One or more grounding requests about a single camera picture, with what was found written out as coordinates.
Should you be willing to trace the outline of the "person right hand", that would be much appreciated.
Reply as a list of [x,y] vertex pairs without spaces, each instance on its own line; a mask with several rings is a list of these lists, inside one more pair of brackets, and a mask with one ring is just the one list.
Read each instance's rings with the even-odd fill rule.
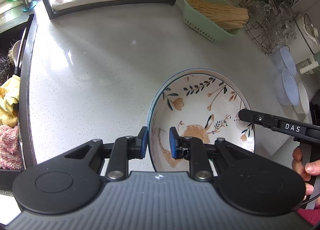
[[292,153],[292,169],[298,173],[306,186],[305,197],[314,197],[319,194],[319,181],[311,185],[311,178],[319,177],[319,160],[314,162],[307,162],[303,164],[303,152],[300,147],[296,147]]

